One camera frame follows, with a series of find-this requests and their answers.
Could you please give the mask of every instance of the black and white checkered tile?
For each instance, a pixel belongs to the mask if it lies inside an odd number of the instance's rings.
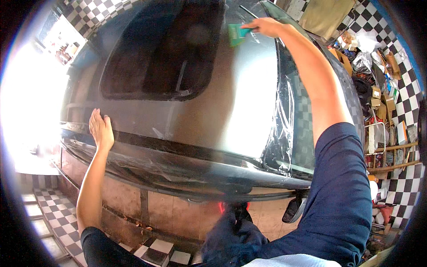
[[[191,254],[175,250],[173,243],[156,238],[145,241],[134,255],[157,267],[187,266],[191,258]]]
[[[77,232],[76,207],[59,190],[51,188],[34,189],[37,201],[53,229],[67,251],[82,266],[87,266],[83,255],[80,236]]]
[[[132,8],[132,3],[139,0],[65,0],[67,7],[63,15],[71,25],[84,37],[104,25],[125,10]]]
[[[417,203],[423,184],[425,166],[416,164],[408,166],[399,176],[381,180],[380,187],[388,188],[385,202],[379,204],[396,204],[390,218],[393,228],[404,229]]]

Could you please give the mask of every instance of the car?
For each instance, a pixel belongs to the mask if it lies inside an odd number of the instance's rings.
[[[319,48],[364,142],[351,77],[275,4],[146,1],[119,16],[76,55],[61,109],[61,146],[87,165],[96,151],[92,110],[109,115],[110,177],[196,202],[275,200],[310,188],[311,106],[291,54],[253,32],[229,45],[227,24],[254,16],[291,23]]]

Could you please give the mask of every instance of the checkered floor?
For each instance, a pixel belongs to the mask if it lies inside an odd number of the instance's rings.
[[[77,232],[76,207],[59,190],[34,189],[34,194],[56,236],[81,265],[87,266]]]
[[[156,238],[149,238],[134,253],[154,266],[184,267],[190,262],[191,254],[175,250],[174,244]]]

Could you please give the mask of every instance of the plastic bag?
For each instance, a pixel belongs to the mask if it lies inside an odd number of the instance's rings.
[[[375,48],[380,47],[380,43],[377,41],[376,32],[358,32],[356,33],[357,47],[362,52],[372,53]]]
[[[352,62],[353,69],[357,71],[358,69],[366,66],[368,70],[372,67],[372,58],[368,52],[359,52],[356,58]]]

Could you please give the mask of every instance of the checkered tile wall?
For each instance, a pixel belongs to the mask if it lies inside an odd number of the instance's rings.
[[[132,8],[132,3],[137,1],[74,0],[67,5],[63,15],[84,38],[88,38],[108,20]]]

